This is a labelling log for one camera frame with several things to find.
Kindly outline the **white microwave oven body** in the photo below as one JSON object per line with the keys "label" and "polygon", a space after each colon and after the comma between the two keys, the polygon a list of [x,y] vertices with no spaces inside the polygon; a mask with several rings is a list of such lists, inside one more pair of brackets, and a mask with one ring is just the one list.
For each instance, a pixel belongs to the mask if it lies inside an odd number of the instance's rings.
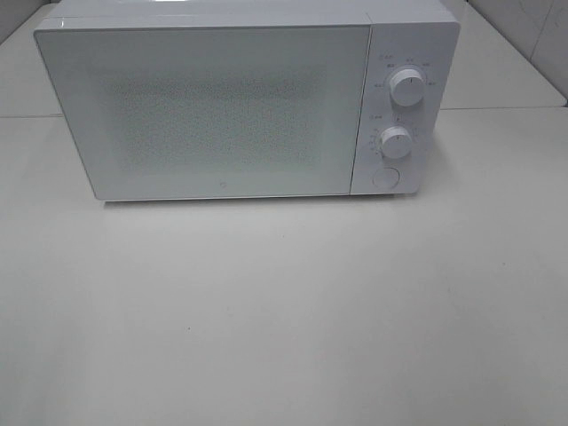
{"label": "white microwave oven body", "polygon": [[[460,22],[439,1],[63,1],[41,22],[39,31],[93,31],[199,28],[367,27],[367,64],[359,127],[347,194],[407,194],[418,190],[426,169],[433,131],[461,30]],[[398,67],[414,65],[426,75],[422,101],[396,105],[386,79]],[[407,129],[412,150],[404,158],[383,156],[379,137],[392,126]],[[396,187],[373,185],[382,168],[400,173]]]}

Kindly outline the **round door release button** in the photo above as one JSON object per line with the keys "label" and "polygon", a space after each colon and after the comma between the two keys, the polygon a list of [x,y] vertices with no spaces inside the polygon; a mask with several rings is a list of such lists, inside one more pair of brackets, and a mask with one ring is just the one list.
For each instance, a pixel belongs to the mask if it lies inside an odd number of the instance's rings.
{"label": "round door release button", "polygon": [[373,176],[373,185],[381,191],[389,191],[397,186],[400,173],[395,168],[379,169]]}

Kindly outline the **white control knob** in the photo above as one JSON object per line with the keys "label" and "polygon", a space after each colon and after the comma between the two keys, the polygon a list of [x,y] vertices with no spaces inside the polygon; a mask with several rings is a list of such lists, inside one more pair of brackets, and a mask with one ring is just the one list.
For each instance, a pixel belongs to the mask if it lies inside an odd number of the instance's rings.
{"label": "white control knob", "polygon": [[398,160],[410,154],[413,139],[406,128],[392,126],[381,133],[379,145],[383,156]]}
{"label": "white control knob", "polygon": [[386,79],[391,100],[399,107],[420,103],[426,88],[426,75],[414,65],[394,69]]}

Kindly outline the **white microwave door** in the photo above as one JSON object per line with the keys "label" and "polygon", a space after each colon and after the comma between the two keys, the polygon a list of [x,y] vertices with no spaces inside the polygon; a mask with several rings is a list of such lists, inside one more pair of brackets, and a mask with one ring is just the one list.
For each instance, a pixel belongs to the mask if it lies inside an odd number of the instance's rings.
{"label": "white microwave door", "polygon": [[39,31],[101,201],[347,194],[369,28]]}

